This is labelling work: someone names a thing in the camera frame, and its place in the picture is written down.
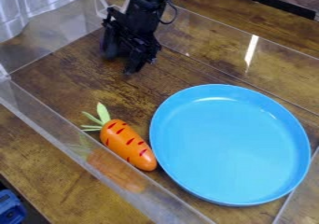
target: black cable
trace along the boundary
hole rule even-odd
[[[179,11],[178,11],[178,9],[177,9],[177,7],[175,7],[175,5],[174,5],[174,3],[173,3],[171,0],[167,0],[167,4],[169,4],[170,7],[175,10],[175,17],[174,17],[174,19],[170,20],[170,21],[163,21],[163,20],[161,19],[161,14],[159,14],[159,11],[158,11],[159,22],[161,22],[162,24],[165,24],[165,25],[169,25],[169,24],[174,23],[174,21],[177,20],[178,14],[179,14]]]

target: plastic plate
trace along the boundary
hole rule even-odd
[[[163,170],[213,203],[267,203],[297,188],[310,168],[298,119],[275,100],[237,86],[179,91],[159,106],[150,132]]]

